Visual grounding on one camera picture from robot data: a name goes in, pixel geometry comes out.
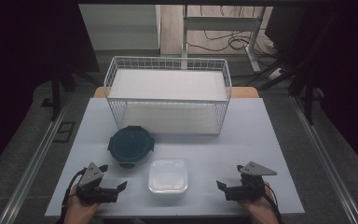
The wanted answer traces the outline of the white metal desk frame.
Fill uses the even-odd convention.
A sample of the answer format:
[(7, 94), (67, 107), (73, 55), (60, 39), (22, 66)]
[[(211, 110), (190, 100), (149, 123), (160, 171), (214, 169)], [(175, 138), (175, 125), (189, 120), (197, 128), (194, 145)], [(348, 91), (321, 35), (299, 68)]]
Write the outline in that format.
[(249, 62), (255, 73), (260, 73), (261, 68), (255, 57), (255, 43), (264, 19), (266, 7), (261, 7), (256, 17), (189, 17), (188, 5), (183, 5), (183, 41), (181, 57), (187, 57), (187, 32), (188, 31), (239, 31), (251, 32), (250, 41), (245, 47)]

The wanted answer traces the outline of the metal floor rail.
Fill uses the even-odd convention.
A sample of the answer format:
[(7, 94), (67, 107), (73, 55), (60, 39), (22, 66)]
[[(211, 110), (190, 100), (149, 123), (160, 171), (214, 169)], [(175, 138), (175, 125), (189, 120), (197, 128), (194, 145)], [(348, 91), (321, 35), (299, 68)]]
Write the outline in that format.
[(72, 93), (65, 93), (63, 95), (61, 102), (62, 109), (58, 113), (56, 119), (49, 124), (48, 129), (42, 138), (42, 141), (38, 145), (36, 152), (30, 159), (30, 162), (22, 174), (21, 179), (10, 196), (7, 205), (0, 216), (0, 224), (13, 224), (16, 220), (18, 213), (20, 212), (21, 207), (26, 199), (26, 196), (34, 183), (36, 175), (39, 172), (39, 169), (48, 153), (48, 149), (51, 146), (54, 136), (57, 133), (60, 124), (62, 123), (62, 119), (66, 114), (72, 98)]
[(311, 144), (316, 151), (319, 161), (326, 173), (326, 176), (341, 203), (341, 206), (348, 217), (351, 224), (358, 224), (358, 206), (353, 199), (348, 187), (345, 185), (341, 176), (339, 175), (336, 166), (332, 162), (329, 154), (327, 153), (324, 144), (315, 130), (314, 126), (311, 125), (306, 116), (303, 113), (304, 107), (297, 97), (290, 96), (290, 101), (294, 105), (296, 113), (303, 125), (307, 136), (309, 137)]

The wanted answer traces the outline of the white square container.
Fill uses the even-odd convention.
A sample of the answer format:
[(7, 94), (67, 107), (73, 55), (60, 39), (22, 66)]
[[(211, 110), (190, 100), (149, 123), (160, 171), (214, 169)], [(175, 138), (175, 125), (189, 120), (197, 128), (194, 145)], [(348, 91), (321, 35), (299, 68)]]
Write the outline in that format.
[(180, 195), (188, 187), (188, 169), (182, 160), (155, 160), (150, 164), (148, 188), (155, 195)]

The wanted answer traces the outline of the black floor plate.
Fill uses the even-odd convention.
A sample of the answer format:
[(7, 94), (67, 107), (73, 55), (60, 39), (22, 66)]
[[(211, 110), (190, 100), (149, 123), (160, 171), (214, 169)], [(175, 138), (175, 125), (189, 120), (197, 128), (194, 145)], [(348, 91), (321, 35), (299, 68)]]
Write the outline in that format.
[(56, 132), (53, 142), (54, 143), (68, 143), (76, 123), (74, 121), (62, 122)]

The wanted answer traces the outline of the white cabinet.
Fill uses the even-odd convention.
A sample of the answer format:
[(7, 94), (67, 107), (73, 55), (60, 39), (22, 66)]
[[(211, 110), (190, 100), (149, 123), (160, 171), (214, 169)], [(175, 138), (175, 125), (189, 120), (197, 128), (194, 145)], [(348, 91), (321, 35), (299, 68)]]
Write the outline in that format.
[(160, 48), (160, 5), (79, 4), (95, 50)]

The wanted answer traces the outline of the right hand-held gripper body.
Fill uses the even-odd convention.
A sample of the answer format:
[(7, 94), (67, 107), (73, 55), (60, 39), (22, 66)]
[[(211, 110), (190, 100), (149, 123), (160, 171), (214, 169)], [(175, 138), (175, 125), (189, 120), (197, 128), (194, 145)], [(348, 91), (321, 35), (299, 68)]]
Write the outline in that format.
[(253, 161), (243, 166), (243, 173), (240, 173), (241, 185), (237, 187), (227, 187), (225, 196), (228, 201), (254, 202), (259, 200), (266, 193), (263, 176), (278, 174), (276, 171)]

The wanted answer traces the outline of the dark curtain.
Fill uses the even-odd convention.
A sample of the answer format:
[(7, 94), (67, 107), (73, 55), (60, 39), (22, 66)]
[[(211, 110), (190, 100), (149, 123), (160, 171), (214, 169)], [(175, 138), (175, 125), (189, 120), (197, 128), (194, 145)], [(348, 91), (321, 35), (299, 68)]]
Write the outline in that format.
[(0, 155), (28, 112), (34, 89), (99, 65), (81, 0), (0, 0)]
[[(358, 155), (358, 0), (340, 0), (337, 9), (311, 69), (325, 114)], [(265, 34), (282, 54), (305, 47), (318, 25), (326, 24), (327, 13), (322, 6), (274, 7)]]

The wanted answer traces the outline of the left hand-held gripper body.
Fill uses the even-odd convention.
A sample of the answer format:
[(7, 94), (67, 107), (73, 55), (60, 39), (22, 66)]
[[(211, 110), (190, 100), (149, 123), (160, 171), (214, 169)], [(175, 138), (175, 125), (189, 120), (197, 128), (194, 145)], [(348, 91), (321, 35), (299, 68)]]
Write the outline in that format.
[(99, 167), (91, 162), (77, 183), (76, 196), (82, 203), (115, 203), (117, 201), (118, 193), (100, 187), (103, 172)]

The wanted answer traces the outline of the person's left hand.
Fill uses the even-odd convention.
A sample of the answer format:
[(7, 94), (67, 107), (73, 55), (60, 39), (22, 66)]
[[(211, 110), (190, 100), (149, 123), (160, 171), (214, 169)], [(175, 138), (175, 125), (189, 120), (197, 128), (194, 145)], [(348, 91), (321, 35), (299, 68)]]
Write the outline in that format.
[(77, 185), (73, 185), (66, 203), (63, 224), (89, 224), (98, 211), (99, 204), (84, 204), (76, 196)]

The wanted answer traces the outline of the white wire basket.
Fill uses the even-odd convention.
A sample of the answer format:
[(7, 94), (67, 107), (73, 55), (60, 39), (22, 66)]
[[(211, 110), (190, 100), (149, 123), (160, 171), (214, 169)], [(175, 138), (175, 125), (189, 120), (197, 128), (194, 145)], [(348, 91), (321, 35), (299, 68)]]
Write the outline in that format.
[(218, 135), (232, 84), (224, 59), (116, 56), (103, 90), (119, 129)]

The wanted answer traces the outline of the person's right hand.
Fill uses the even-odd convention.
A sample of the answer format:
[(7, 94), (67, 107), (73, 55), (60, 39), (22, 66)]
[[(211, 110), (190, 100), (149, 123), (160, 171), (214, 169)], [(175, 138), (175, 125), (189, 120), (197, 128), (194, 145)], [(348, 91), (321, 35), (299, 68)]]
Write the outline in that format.
[(248, 212), (256, 224), (279, 224), (274, 207), (270, 203), (273, 198), (268, 182), (265, 183), (265, 192), (266, 196), (262, 196), (257, 201), (238, 201), (238, 205)]

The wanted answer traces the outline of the round dark blue lidded container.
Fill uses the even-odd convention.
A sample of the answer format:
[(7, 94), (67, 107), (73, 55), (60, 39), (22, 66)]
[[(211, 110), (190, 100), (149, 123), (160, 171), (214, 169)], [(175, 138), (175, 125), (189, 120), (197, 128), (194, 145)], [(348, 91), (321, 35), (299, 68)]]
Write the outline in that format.
[(118, 164), (132, 169), (154, 151), (155, 139), (141, 126), (128, 126), (117, 131), (109, 140), (107, 150)]

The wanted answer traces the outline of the black stand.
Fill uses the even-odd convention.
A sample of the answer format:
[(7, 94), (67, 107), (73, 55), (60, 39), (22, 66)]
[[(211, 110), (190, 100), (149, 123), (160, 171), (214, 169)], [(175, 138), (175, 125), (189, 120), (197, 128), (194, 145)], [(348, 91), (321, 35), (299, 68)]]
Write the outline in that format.
[(293, 81), (288, 87), (288, 93), (291, 96), (297, 96), (302, 90), (305, 90), (303, 113), (309, 125), (313, 124), (312, 120), (312, 102), (314, 90), (314, 75), (310, 70), (310, 64), (307, 62), (289, 68), (279, 76), (262, 84), (259, 87), (254, 86), (234, 86), (232, 88), (232, 96), (238, 98), (257, 98), (260, 91), (267, 90), (285, 80), (293, 77)]
[(80, 68), (66, 62), (64, 59), (57, 58), (54, 62), (53, 71), (51, 74), (53, 108), (51, 117), (52, 121), (58, 118), (62, 110), (60, 85), (62, 85), (66, 91), (74, 91), (76, 89), (76, 83), (72, 77), (72, 74), (78, 75), (96, 87), (101, 87), (103, 85), (101, 81), (97, 80), (95, 77), (92, 77), (87, 72), (82, 71)]

